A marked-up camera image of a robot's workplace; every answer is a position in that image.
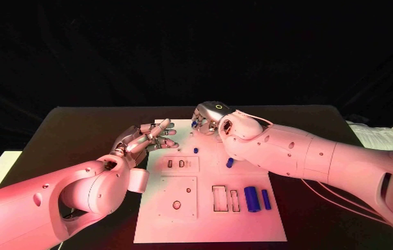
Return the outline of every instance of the table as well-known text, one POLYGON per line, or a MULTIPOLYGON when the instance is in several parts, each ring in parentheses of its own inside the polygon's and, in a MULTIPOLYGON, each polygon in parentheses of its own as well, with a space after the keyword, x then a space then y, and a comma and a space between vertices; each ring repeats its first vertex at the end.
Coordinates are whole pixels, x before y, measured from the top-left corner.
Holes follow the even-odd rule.
MULTIPOLYGON (((312 134, 361 145, 332 106, 238 106, 240 111, 312 134)), ((1 187, 53 172, 109 152, 118 134, 154 119, 188 119, 194 107, 57 107, 23 150, 1 187)), ((84 228, 61 249, 387 249, 393 228, 322 200, 300 180, 269 174, 287 242, 133 244, 141 195, 128 192, 118 210, 84 228)))

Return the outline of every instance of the rectangular hole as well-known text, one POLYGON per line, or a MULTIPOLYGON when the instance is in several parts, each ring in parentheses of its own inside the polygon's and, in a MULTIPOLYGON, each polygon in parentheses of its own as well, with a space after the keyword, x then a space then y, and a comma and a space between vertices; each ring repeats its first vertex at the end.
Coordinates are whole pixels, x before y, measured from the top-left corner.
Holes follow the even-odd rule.
POLYGON ((231 200, 231 211, 233 212, 240 212, 237 190, 230 191, 230 200, 231 200))
POLYGON ((213 211, 227 212, 227 190, 224 186, 213 186, 213 211))

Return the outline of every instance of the black curtain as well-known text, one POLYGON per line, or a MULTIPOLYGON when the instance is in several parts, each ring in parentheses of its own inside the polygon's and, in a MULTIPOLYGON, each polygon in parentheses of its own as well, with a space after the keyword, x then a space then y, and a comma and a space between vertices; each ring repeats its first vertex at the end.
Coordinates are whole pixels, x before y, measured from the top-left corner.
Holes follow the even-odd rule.
POLYGON ((328 104, 393 125, 391 0, 4 0, 1 13, 2 148, 57 106, 328 104))

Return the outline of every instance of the blue cylinder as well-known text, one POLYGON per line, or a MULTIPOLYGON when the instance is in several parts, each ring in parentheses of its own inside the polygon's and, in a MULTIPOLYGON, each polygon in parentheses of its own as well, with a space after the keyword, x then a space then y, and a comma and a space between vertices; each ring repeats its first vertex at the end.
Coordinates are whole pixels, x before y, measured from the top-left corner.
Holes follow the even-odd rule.
POLYGON ((269 209, 272 209, 272 207, 270 207, 267 191, 264 189, 261 190, 261 197, 263 197, 263 202, 264 202, 264 208, 266 208, 266 210, 269 210, 269 209))
POLYGON ((259 201, 257 201, 257 195, 256 195, 254 186, 247 186, 243 189, 243 194, 246 196, 247 212, 257 212, 257 211, 260 211, 260 206, 259 206, 259 201))
POLYGON ((231 165, 233 165, 233 158, 230 157, 228 159, 227 159, 227 168, 231 168, 231 165))

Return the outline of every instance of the robotic hand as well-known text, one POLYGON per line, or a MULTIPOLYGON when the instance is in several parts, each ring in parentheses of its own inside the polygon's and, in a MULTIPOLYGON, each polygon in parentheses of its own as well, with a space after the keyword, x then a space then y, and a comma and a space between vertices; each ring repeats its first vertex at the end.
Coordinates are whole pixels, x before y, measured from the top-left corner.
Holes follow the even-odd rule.
POLYGON ((0 249, 48 249, 116 210, 126 189, 143 192, 149 173, 133 167, 149 151, 178 147, 162 137, 172 126, 169 119, 130 126, 96 161, 0 189, 0 249), (74 209, 66 217, 59 198, 74 209))
POLYGON ((192 127, 218 132, 224 150, 267 171, 322 182, 354 194, 393 225, 393 151, 361 148, 266 122, 221 102, 197 105, 192 127))

